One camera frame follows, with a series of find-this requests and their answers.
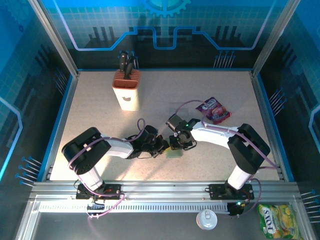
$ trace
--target purple snack bag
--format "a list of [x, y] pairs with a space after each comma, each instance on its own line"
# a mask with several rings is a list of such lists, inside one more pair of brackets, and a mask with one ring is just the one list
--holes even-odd
[[231, 116], [231, 112], [227, 111], [224, 106], [221, 105], [214, 97], [210, 97], [205, 101], [209, 106], [208, 108], [205, 104], [201, 104], [196, 109], [202, 112], [203, 115], [207, 114], [207, 118], [213, 121], [213, 124], [222, 123], [225, 119]]

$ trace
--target knife block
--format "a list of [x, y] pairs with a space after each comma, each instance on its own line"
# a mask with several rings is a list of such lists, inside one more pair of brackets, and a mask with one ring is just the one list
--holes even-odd
[[117, 70], [114, 74], [112, 88], [122, 110], [138, 111], [140, 109], [139, 83], [141, 72], [133, 69], [130, 79], [124, 79], [125, 73]]

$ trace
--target knife handle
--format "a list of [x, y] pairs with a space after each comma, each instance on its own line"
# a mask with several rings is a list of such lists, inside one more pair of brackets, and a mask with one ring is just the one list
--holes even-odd
[[135, 57], [134, 56], [129, 57], [124, 70], [124, 79], [130, 79], [129, 75], [131, 74], [132, 69], [134, 68], [134, 64], [135, 64]]
[[120, 53], [120, 65], [119, 65], [120, 72], [124, 72], [126, 69], [127, 57], [128, 57], [128, 53], [126, 51], [122, 51]]

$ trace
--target snack bag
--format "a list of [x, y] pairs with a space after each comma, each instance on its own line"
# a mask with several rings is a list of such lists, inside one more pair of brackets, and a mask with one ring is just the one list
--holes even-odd
[[260, 228], [267, 239], [303, 240], [291, 205], [259, 204]]
[[207, 114], [207, 118], [213, 121], [213, 124], [222, 123], [225, 119], [231, 116], [231, 112], [227, 111], [224, 106], [220, 104], [214, 97], [210, 97], [205, 101], [209, 106], [209, 111], [206, 105], [201, 104], [196, 109], [202, 112], [203, 115]]

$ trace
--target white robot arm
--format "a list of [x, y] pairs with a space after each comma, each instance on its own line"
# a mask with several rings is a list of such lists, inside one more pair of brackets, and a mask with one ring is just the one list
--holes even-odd
[[62, 148], [62, 153], [69, 162], [68, 166], [88, 189], [103, 192], [105, 184], [95, 168], [103, 156], [133, 159], [147, 152], [155, 158], [167, 148], [168, 142], [150, 125], [145, 126], [139, 135], [125, 139], [108, 137], [95, 127], [90, 127], [68, 142]]
[[191, 119], [189, 122], [182, 120], [176, 114], [172, 115], [166, 125], [175, 133], [170, 136], [172, 149], [189, 150], [197, 145], [197, 142], [208, 142], [229, 149], [234, 157], [236, 166], [225, 183], [226, 191], [237, 192], [257, 172], [264, 158], [256, 152], [252, 146], [246, 145], [244, 140], [235, 132], [239, 132], [250, 139], [264, 155], [268, 155], [270, 148], [248, 124], [240, 127], [224, 127], [208, 123], [202, 123], [199, 119]]

